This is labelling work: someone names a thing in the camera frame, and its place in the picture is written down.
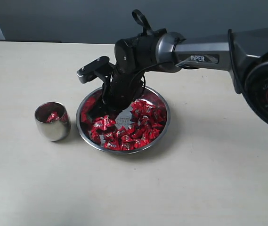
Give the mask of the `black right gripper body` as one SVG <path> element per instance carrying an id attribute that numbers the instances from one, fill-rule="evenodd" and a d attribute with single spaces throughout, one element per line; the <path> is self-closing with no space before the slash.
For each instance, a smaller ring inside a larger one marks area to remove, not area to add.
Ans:
<path id="1" fill-rule="evenodd" d="M 144 71 L 124 73 L 114 68 L 102 86 L 102 103 L 109 111 L 122 111 L 144 92 Z"/>

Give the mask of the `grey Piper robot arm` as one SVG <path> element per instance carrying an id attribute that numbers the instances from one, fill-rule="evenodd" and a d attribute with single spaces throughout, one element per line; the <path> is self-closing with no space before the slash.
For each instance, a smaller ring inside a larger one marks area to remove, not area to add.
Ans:
<path id="1" fill-rule="evenodd" d="M 185 39 L 165 29 L 115 43 L 116 64 L 105 63 L 93 75 L 103 80 L 103 94 L 89 118 L 118 115 L 138 98 L 145 72 L 175 73 L 181 69 L 212 69 L 230 73 L 235 92 L 268 124 L 268 28 Z"/>

